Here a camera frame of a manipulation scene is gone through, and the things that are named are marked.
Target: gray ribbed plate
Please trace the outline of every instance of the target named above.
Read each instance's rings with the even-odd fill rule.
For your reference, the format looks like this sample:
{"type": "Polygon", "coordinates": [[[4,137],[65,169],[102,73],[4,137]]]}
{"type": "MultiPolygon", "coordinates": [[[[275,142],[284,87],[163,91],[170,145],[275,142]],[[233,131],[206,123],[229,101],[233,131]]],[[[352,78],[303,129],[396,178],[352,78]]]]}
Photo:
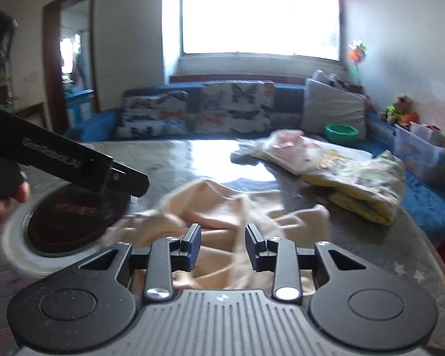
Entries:
{"type": "MultiPolygon", "coordinates": [[[[428,356],[422,348],[409,356],[428,356]]],[[[42,356],[23,348],[17,356],[42,356]]],[[[183,290],[146,307],[126,334],[80,356],[353,356],[320,334],[299,306],[262,290],[183,290]]]]}

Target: metal screw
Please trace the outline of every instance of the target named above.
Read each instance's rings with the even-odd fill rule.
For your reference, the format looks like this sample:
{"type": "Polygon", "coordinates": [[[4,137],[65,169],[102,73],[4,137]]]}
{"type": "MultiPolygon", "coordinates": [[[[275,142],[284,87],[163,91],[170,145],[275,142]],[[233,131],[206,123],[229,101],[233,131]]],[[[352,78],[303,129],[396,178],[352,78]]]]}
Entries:
{"type": "Polygon", "coordinates": [[[300,292],[294,287],[280,287],[275,291],[275,297],[284,301],[295,300],[300,296],[300,292]]]}
{"type": "Polygon", "coordinates": [[[151,287],[145,294],[152,300],[163,300],[170,295],[170,291],[164,287],[151,287]]]}

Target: stuffed toy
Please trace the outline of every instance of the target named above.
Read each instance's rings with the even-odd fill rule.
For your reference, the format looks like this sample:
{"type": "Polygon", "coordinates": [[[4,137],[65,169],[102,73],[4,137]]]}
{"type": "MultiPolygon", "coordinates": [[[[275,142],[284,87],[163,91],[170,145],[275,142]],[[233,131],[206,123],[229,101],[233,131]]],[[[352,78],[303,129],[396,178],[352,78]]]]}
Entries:
{"type": "Polygon", "coordinates": [[[386,108],[386,121],[393,126],[396,123],[400,123],[402,116],[411,114],[412,99],[407,95],[397,97],[396,101],[386,108]]]}
{"type": "Polygon", "coordinates": [[[400,118],[401,120],[399,121],[399,124],[405,128],[411,128],[411,122],[419,123],[420,120],[420,116],[416,112],[411,112],[409,114],[402,115],[400,118]]]}

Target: folded blanket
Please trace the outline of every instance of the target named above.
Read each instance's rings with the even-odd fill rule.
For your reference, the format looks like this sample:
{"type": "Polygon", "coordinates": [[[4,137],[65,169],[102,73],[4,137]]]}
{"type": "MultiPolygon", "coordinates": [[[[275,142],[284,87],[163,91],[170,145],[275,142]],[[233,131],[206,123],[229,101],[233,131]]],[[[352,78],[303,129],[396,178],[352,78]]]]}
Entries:
{"type": "MultiPolygon", "coordinates": [[[[111,227],[105,236],[110,245],[131,242],[149,246],[166,236],[183,236],[191,223],[203,227],[195,269],[174,272],[174,286],[201,289],[266,289],[271,272],[252,270],[245,248],[245,226],[254,223],[264,238],[286,237],[299,247],[313,248],[329,240],[329,212],[323,206],[284,214],[280,191],[242,193],[209,179],[198,179],[165,196],[157,209],[146,210],[111,227]]],[[[134,293],[140,293],[144,272],[136,274],[134,293]]],[[[300,271],[304,294],[314,293],[310,271],[300,271]]]]}
{"type": "Polygon", "coordinates": [[[354,162],[337,154],[326,155],[319,169],[302,179],[312,185],[334,187],[329,199],[363,218],[391,225],[406,192],[402,160],[385,151],[365,162],[354,162]]]}

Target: window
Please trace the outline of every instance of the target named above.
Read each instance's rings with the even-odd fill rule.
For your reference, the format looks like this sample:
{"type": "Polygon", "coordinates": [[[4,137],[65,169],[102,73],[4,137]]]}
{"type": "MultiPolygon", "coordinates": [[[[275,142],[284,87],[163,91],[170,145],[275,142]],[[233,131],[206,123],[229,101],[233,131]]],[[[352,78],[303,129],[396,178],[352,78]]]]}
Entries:
{"type": "Polygon", "coordinates": [[[183,0],[185,53],[339,60],[339,0],[183,0]]]}
{"type": "Polygon", "coordinates": [[[74,38],[74,41],[71,41],[69,37],[66,37],[60,42],[61,57],[63,59],[61,66],[62,73],[72,72],[74,55],[79,53],[79,49],[81,48],[81,36],[76,34],[71,37],[74,38]]]}

